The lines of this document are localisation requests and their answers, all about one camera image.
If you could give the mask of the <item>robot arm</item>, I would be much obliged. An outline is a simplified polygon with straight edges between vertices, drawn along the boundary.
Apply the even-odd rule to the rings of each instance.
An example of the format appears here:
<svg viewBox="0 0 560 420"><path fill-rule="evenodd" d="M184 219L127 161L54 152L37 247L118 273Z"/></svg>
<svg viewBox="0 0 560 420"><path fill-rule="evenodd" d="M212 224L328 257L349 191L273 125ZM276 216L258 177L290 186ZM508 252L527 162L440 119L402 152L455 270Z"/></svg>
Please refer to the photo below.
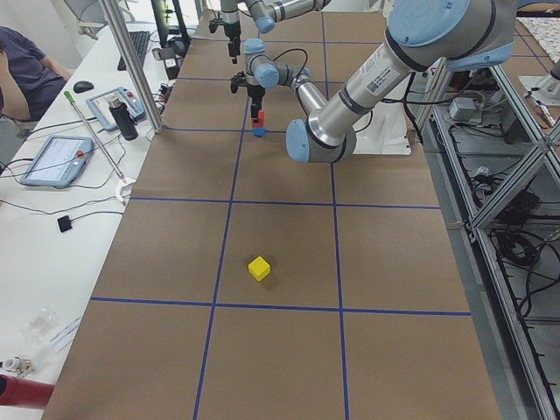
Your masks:
<svg viewBox="0 0 560 420"><path fill-rule="evenodd" d="M234 64L241 54L242 27L240 23L239 3L245 4L248 14L255 22L260 33L272 31L276 24L287 19L302 16L311 11L322 11L330 0L293 0L293 1L220 1L220 19L216 23L224 27L228 38L228 55Z"/></svg>
<svg viewBox="0 0 560 420"><path fill-rule="evenodd" d="M286 149L299 163L336 163L356 145L354 124L407 76L444 58L452 72L476 70L509 59L514 46L516 1L396 1L385 40L331 99L318 91L304 67L276 63L264 43L243 45L248 83L289 87L307 117L292 121Z"/></svg>

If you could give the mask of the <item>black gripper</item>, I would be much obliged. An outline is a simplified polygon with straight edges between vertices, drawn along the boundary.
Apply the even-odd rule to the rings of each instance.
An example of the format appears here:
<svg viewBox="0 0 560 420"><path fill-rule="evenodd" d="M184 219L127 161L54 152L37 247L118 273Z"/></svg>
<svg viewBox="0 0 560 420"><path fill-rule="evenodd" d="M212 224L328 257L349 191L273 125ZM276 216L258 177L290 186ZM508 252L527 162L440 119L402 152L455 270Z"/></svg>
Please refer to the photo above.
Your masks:
<svg viewBox="0 0 560 420"><path fill-rule="evenodd" d="M239 39L239 37L241 36L240 22L235 21L233 23L225 23L224 32L226 36L229 38L229 42L227 44L228 55L231 58L232 63L237 64L238 57L241 54L240 52L241 40Z"/></svg>
<svg viewBox="0 0 560 420"><path fill-rule="evenodd" d="M262 98L264 97L264 88L260 85L247 85L248 96L251 97L250 116L252 124L260 124L262 111Z"/></svg>

